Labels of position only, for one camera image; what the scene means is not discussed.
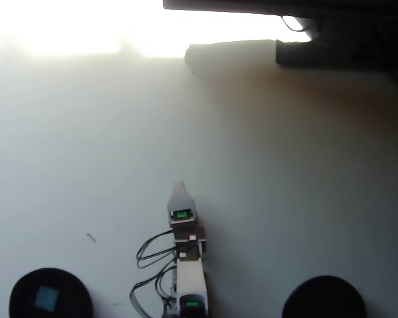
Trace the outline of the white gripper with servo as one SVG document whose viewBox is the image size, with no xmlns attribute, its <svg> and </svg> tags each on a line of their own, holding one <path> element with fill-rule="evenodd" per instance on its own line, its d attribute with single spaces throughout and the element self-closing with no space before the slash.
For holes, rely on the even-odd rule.
<svg viewBox="0 0 398 318">
<path fill-rule="evenodd" d="M 174 182 L 167 209 L 168 222 L 175 240 L 206 240 L 194 200 L 182 180 Z"/>
</svg>

